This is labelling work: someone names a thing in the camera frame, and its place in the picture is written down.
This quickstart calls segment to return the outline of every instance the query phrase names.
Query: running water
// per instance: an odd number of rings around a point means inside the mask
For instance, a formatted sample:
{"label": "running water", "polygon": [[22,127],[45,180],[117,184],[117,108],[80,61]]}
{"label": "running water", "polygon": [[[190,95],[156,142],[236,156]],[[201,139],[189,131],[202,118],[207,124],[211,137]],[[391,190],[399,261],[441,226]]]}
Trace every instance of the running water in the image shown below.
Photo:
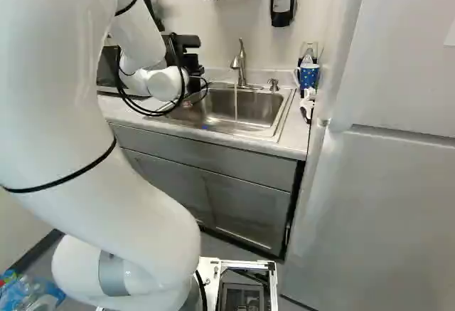
{"label": "running water", "polygon": [[237,118],[238,118],[238,112],[237,112],[237,85],[234,83],[234,111],[235,111],[235,126],[237,127]]}

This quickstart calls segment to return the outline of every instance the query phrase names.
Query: white wall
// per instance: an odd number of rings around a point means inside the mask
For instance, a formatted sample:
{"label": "white wall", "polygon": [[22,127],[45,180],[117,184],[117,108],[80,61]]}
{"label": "white wall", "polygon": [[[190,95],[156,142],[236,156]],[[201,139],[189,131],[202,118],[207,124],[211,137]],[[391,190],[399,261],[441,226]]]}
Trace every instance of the white wall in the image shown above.
{"label": "white wall", "polygon": [[291,26],[273,28],[269,0],[160,0],[166,31],[200,36],[200,63],[228,67],[245,42],[249,68],[288,69],[296,65],[302,41],[323,39],[331,0],[299,0]]}
{"label": "white wall", "polygon": [[51,230],[50,226],[36,219],[0,188],[0,273]]}

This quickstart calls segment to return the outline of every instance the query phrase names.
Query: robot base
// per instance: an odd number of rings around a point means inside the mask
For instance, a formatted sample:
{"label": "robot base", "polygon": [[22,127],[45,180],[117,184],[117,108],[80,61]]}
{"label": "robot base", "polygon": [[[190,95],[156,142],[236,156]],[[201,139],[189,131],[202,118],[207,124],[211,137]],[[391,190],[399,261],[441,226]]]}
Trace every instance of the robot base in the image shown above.
{"label": "robot base", "polygon": [[[278,311],[277,265],[274,261],[200,257],[198,271],[207,295],[207,311]],[[179,311],[202,311],[195,278],[193,282]],[[99,307],[97,311],[107,310]]]}

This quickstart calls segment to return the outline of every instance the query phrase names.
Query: blue plastic bag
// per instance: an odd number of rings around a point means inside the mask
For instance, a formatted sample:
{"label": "blue plastic bag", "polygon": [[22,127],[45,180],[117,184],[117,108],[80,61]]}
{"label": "blue plastic bag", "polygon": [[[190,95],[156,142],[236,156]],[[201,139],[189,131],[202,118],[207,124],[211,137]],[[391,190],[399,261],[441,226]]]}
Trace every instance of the blue plastic bag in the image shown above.
{"label": "blue plastic bag", "polygon": [[0,310],[27,311],[38,307],[42,310],[54,310],[65,299],[65,293],[56,284],[42,278],[27,275],[16,277],[12,271],[0,277],[5,285],[0,289]]}

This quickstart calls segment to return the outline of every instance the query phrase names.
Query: black stripe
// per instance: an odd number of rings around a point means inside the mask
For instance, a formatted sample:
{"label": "black stripe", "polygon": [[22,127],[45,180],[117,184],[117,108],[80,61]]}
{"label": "black stripe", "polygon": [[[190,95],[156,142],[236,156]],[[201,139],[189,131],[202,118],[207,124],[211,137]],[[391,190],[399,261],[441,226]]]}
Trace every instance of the black stripe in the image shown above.
{"label": "black stripe", "polygon": [[83,167],[80,170],[77,170],[76,172],[73,172],[72,174],[70,174],[68,176],[65,176],[63,178],[57,179],[56,181],[52,181],[51,183],[46,183],[46,184],[43,184],[43,185],[40,185],[40,186],[34,186],[33,188],[25,188],[25,189],[10,189],[10,188],[7,188],[5,186],[3,188],[5,190],[9,191],[9,192],[14,193],[14,194],[27,194],[29,192],[37,192],[37,191],[40,191],[40,190],[49,189],[49,188],[52,188],[54,186],[63,184],[65,182],[67,182],[67,181],[70,181],[71,179],[79,177],[81,174],[84,174],[85,172],[87,172],[87,171],[93,169],[94,167],[96,167],[99,163],[101,163],[103,160],[105,160],[107,158],[107,156],[109,156],[111,154],[111,152],[114,150],[116,144],[117,144],[117,139],[114,138],[114,141],[112,142],[111,146],[109,146],[109,149],[107,149],[107,151],[101,157],[96,159],[94,162],[88,164],[86,167]]}
{"label": "black stripe", "polygon": [[116,13],[115,13],[115,16],[120,16],[121,14],[124,14],[125,12],[127,12],[128,10],[130,10],[131,7],[133,7],[133,5],[135,5],[137,0],[133,0],[131,3],[129,3],[129,5],[127,7],[124,7],[123,9],[121,10],[118,10]]}

